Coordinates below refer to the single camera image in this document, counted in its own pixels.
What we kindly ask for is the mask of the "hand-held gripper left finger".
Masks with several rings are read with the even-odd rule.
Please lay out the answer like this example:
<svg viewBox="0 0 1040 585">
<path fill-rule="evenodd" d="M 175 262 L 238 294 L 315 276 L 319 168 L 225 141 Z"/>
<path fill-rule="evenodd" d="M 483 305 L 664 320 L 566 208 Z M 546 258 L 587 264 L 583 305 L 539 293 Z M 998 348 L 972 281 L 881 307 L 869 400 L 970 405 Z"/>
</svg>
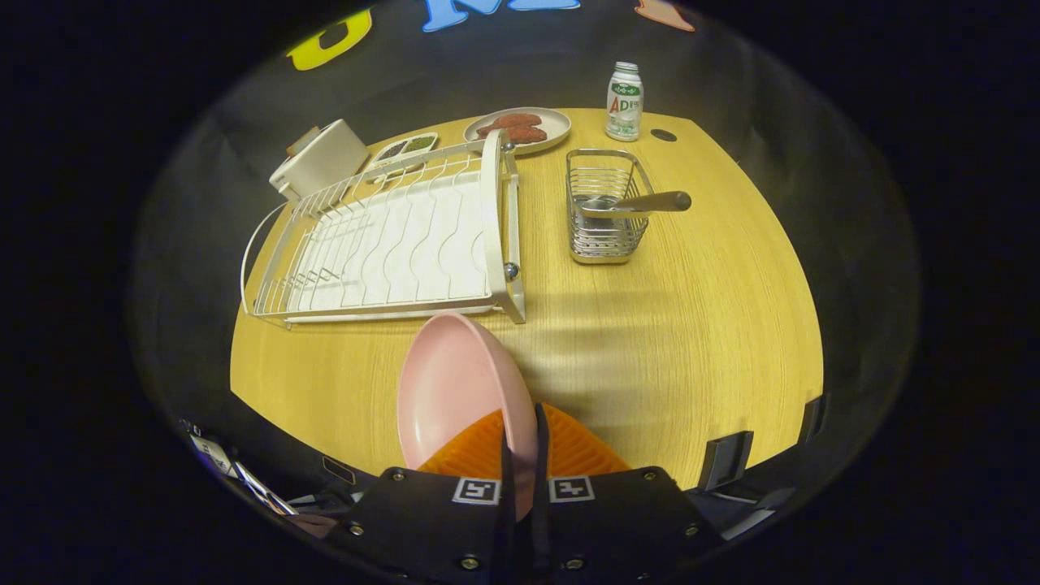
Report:
<svg viewBox="0 0 1040 585">
<path fill-rule="evenodd" d="M 504 415 L 471 423 L 422 470 L 384 470 L 345 518 L 345 546 L 395 584 L 513 584 Z"/>
</svg>

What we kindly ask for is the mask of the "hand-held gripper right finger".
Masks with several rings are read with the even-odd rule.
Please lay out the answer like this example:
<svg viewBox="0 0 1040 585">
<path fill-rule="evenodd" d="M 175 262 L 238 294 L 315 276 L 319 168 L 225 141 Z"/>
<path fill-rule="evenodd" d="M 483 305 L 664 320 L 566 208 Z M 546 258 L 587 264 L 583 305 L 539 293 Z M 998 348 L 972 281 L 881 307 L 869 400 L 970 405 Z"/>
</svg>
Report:
<svg viewBox="0 0 1040 585">
<path fill-rule="evenodd" d="M 532 567 L 547 584 L 676 584 L 724 548 L 712 522 L 659 466 L 549 470 L 553 430 L 535 405 L 539 452 Z"/>
</svg>

